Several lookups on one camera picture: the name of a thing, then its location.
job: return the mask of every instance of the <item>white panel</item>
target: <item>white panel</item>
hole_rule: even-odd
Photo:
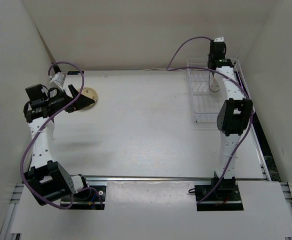
[[[55,117],[56,159],[74,175],[211,178],[220,134],[216,124],[192,123],[185,78],[185,71],[85,71],[98,102]],[[79,88],[81,77],[68,75],[69,84]],[[238,178],[263,178],[251,135],[237,157]]]
[[[278,1],[244,73],[281,178],[292,192],[292,1]]]
[[[166,67],[188,38],[225,37],[228,57],[243,62],[275,0],[24,0],[57,61],[85,70]],[[206,57],[197,39],[173,65]]]
[[[241,181],[239,188],[244,211],[214,212],[197,212],[195,196],[188,195],[189,183],[184,182],[108,182],[103,211],[42,207],[25,189],[12,233],[21,233],[21,240],[292,237],[292,217],[278,182]]]
[[[24,89],[46,82],[49,60],[20,0],[0,0],[0,228],[15,184],[29,129]]]

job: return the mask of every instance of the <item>white table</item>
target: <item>white table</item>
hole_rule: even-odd
[[[98,102],[55,118],[57,160],[88,176],[213,176],[219,157],[216,125],[192,123],[186,72],[85,71]],[[68,75],[64,87],[80,87]],[[261,155],[249,134],[236,159],[238,179],[262,179]]]

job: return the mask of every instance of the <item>wire basket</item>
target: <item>wire basket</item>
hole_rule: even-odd
[[[189,58],[187,60],[187,66],[206,68],[207,61],[206,58]],[[231,61],[235,65],[235,80],[237,80],[241,86],[246,87],[238,60],[231,58]],[[210,90],[209,84],[211,85],[212,83],[212,77],[212,73],[209,71],[188,69],[190,103],[193,113],[193,122],[195,123],[215,124],[219,111],[225,101],[222,91],[212,92]]]

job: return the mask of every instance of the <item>dish rack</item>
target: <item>dish rack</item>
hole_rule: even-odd
[[[235,58],[231,58],[231,61],[234,64],[235,80],[247,89],[239,61]],[[207,68],[207,62],[207,58],[189,58],[187,66]],[[212,84],[212,78],[212,73],[209,71],[188,69],[190,104],[194,123],[216,124],[217,122],[217,116],[225,97],[222,91],[212,92],[210,90],[209,82]]]

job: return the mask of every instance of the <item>white wall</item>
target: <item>white wall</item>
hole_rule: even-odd
[[[281,178],[292,191],[292,0],[279,0],[243,72]]]
[[[225,36],[244,60],[276,0],[23,0],[53,57],[85,70],[166,67],[188,38]],[[205,57],[207,40],[175,59]]]
[[[24,89],[47,81],[49,59],[20,0],[0,0],[0,228],[30,134]]]

